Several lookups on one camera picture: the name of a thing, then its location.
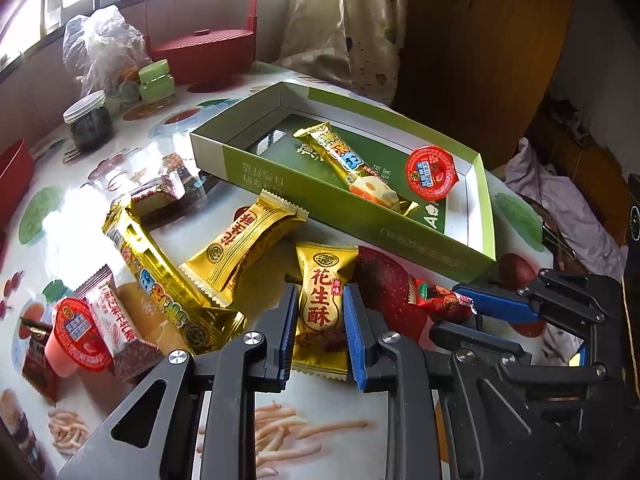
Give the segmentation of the small gold peanut candy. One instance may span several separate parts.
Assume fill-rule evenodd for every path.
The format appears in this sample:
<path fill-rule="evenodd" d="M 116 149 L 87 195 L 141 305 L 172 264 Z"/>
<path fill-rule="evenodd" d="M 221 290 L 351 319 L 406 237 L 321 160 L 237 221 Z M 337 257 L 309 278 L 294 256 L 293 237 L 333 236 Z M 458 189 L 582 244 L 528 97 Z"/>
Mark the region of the small gold peanut candy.
<path fill-rule="evenodd" d="M 292 367 L 308 375 L 344 380 L 348 350 L 343 292 L 352 279 L 358 248 L 300 242 L 296 256 L 302 284 Z"/>

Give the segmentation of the white red nougat packet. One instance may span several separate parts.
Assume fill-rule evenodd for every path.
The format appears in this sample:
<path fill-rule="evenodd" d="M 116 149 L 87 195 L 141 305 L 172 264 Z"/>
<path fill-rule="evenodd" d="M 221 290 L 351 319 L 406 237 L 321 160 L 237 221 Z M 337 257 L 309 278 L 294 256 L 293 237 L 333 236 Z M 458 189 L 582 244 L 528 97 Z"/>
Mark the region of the white red nougat packet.
<path fill-rule="evenodd" d="M 113 273 L 108 266 L 101 266 L 75 290 L 74 296 L 88 306 L 112 357 L 116 378 L 134 379 L 160 362 L 162 352 L 142 338 L 116 294 Z"/>

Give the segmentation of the small red snack packet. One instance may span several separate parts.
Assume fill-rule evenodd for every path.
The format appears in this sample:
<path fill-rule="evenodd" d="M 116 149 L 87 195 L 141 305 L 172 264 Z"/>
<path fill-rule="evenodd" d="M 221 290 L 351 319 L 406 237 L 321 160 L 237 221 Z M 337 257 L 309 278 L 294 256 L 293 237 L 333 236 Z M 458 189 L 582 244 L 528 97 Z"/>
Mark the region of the small red snack packet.
<path fill-rule="evenodd" d="M 474 309 L 470 297 L 413 276 L 409 278 L 409 304 L 421 308 L 434 322 L 463 322 Z"/>

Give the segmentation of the long gold bar back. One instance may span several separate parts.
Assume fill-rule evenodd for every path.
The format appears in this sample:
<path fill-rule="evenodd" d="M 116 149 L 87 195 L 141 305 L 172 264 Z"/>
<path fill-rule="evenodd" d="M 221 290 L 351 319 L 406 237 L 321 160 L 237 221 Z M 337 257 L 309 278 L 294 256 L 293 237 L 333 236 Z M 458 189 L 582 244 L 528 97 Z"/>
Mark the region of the long gold bar back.
<path fill-rule="evenodd" d="M 193 354 L 221 349 L 244 330 L 244 314 L 216 307 L 169 260 L 134 213 L 129 195 L 111 204 L 102 231 Z"/>

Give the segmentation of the long gold bar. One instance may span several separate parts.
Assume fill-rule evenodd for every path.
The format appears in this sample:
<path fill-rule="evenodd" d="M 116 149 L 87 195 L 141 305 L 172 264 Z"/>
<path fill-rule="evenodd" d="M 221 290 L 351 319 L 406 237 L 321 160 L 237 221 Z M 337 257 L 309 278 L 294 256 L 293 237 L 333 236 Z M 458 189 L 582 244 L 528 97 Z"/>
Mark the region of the long gold bar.
<path fill-rule="evenodd" d="M 193 354 L 221 349 L 244 330 L 244 314 L 216 307 L 169 260 L 134 213 L 129 195 L 111 204 L 102 231 Z"/>
<path fill-rule="evenodd" d="M 368 202 L 409 217 L 419 204 L 395 192 L 331 127 L 328 122 L 298 129 L 295 139 L 308 145 L 326 162 L 349 192 Z"/>

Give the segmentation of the pink jelly cup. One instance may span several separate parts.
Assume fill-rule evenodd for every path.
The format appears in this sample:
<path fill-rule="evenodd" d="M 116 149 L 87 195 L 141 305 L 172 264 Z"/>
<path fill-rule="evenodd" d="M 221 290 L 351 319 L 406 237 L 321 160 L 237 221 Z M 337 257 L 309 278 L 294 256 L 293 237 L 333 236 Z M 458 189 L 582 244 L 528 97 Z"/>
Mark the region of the pink jelly cup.
<path fill-rule="evenodd" d="M 78 370 L 99 373 L 112 362 L 89 307 L 73 297 L 58 300 L 52 309 L 52 330 L 44 355 L 55 374 L 63 378 Z"/>
<path fill-rule="evenodd" d="M 429 202 L 446 198 L 459 181 L 454 158 L 435 145 L 414 150 L 406 161 L 405 174 L 410 190 Z"/>

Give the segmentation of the gold peanut candy pack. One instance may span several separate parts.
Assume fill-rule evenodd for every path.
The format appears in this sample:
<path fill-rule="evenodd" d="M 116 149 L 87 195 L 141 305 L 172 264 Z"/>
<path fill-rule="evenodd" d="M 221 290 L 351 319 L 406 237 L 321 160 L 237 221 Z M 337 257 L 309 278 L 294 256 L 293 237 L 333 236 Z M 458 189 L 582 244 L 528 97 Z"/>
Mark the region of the gold peanut candy pack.
<path fill-rule="evenodd" d="M 179 269 L 217 306 L 228 308 L 241 274 L 308 216 L 303 207 L 262 190 L 252 206 Z"/>

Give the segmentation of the long gold bar front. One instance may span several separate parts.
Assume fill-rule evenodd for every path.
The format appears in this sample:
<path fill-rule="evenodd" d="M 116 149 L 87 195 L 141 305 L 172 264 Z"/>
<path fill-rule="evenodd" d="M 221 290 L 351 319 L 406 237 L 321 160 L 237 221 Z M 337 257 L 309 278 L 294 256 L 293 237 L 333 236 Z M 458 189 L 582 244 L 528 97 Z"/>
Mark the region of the long gold bar front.
<path fill-rule="evenodd" d="M 331 127 L 328 122 L 298 129 L 295 139 L 308 145 L 326 162 L 349 192 L 368 202 L 409 217 L 419 204 L 395 192 Z"/>

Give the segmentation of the dark red snack packet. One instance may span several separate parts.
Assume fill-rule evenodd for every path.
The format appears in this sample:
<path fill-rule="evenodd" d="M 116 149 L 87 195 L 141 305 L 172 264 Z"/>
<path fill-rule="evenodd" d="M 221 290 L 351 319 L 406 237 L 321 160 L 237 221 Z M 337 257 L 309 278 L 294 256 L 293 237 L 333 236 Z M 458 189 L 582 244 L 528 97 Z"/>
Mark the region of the dark red snack packet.
<path fill-rule="evenodd" d="M 58 375 L 47 360 L 44 350 L 51 335 L 51 326 L 21 317 L 21 328 L 29 331 L 22 376 L 50 404 L 58 403 Z"/>

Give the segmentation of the pile of clothes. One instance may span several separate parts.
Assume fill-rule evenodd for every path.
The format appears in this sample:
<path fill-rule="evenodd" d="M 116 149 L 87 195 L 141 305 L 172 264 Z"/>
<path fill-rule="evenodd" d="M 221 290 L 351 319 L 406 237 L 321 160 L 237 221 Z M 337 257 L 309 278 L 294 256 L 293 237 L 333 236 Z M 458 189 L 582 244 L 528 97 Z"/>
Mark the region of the pile of clothes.
<path fill-rule="evenodd" d="M 541 165 L 526 138 L 518 141 L 518 152 L 506 163 L 504 182 L 513 192 L 531 198 L 551 214 L 588 271 L 622 279 L 628 249 L 621 248 L 608 234 L 569 177 L 552 174 Z"/>

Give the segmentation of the green white cardboard tray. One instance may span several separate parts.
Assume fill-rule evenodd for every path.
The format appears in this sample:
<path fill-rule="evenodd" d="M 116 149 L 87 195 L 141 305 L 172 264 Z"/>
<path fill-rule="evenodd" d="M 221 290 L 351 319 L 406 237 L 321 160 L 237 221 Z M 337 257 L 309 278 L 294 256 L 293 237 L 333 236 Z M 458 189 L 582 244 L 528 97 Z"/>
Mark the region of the green white cardboard tray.
<path fill-rule="evenodd" d="M 480 154 L 388 108 L 281 81 L 191 134 L 198 168 L 457 282 L 497 261 Z"/>

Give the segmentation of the dark glass jar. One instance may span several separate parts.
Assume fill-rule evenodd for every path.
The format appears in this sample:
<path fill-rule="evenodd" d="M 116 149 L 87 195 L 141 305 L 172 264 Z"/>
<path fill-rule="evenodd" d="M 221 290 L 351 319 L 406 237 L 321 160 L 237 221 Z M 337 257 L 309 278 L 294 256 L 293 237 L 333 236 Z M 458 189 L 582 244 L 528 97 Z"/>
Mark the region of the dark glass jar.
<path fill-rule="evenodd" d="M 80 154 L 93 152 L 114 136 L 103 90 L 89 93 L 72 104 L 63 113 L 63 120 L 70 127 L 72 140 Z"/>

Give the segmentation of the beige patterned curtain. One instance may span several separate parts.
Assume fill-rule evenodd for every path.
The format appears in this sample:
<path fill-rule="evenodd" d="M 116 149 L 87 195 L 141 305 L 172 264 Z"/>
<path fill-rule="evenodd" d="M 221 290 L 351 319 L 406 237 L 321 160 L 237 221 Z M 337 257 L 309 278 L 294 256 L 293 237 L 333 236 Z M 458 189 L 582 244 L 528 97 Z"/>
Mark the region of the beige patterned curtain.
<path fill-rule="evenodd" d="M 278 64 L 390 104 L 408 0 L 290 0 Z"/>

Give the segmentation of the green jar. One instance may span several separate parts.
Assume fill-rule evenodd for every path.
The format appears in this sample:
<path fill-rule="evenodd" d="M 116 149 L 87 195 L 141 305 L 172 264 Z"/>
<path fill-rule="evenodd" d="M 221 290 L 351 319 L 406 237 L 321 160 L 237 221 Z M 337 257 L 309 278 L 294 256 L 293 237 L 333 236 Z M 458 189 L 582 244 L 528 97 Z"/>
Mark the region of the green jar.
<path fill-rule="evenodd" d="M 159 60 L 144 66 L 138 73 L 140 96 L 145 104 L 154 104 L 175 94 L 175 79 L 169 71 L 167 60 Z"/>

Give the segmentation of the clear plastic bag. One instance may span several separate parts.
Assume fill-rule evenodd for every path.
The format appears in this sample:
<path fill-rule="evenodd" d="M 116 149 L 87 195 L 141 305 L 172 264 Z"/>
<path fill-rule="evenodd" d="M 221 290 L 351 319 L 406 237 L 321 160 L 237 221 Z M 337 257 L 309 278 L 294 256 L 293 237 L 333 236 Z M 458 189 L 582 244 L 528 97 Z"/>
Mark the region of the clear plastic bag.
<path fill-rule="evenodd" d="M 142 32 L 117 6 L 71 18 L 65 26 L 62 60 L 82 98 L 103 91 L 122 107 L 139 102 L 138 73 L 151 63 Z"/>

